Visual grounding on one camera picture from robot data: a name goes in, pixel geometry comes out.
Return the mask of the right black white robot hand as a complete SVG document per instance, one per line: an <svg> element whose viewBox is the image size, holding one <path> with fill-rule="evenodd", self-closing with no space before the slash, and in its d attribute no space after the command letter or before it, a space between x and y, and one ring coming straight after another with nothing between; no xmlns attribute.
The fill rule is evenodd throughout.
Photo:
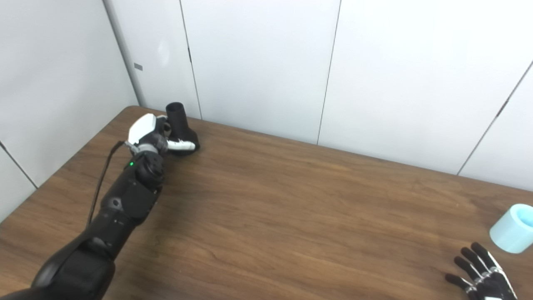
<svg viewBox="0 0 533 300"><path fill-rule="evenodd" d="M461 248L454 263L470 280L450 273L445 280L463 290L469 300L517 300L518 296L499 262L480 243Z"/></svg>

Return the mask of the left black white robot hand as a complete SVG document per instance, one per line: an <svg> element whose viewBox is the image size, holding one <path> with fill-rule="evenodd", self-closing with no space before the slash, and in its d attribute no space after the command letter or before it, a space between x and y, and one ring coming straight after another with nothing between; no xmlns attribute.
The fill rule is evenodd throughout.
<svg viewBox="0 0 533 300"><path fill-rule="evenodd" d="M130 127L125 145L133 156L142 152L186 156L200 150L198 136L185 115L147 113Z"/></svg>

